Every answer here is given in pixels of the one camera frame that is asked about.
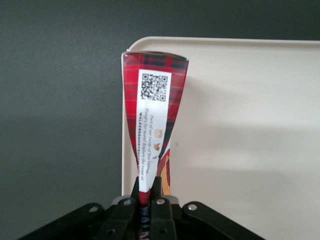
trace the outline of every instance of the white plastic tray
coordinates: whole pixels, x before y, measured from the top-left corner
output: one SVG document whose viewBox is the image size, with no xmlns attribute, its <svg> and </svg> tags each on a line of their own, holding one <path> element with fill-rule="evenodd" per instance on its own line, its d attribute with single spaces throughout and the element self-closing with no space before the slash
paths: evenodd
<svg viewBox="0 0 320 240">
<path fill-rule="evenodd" d="M 189 58 L 171 190 L 267 240 L 320 239 L 320 42 L 146 37 Z M 122 193 L 137 167 L 123 115 Z"/>
</svg>

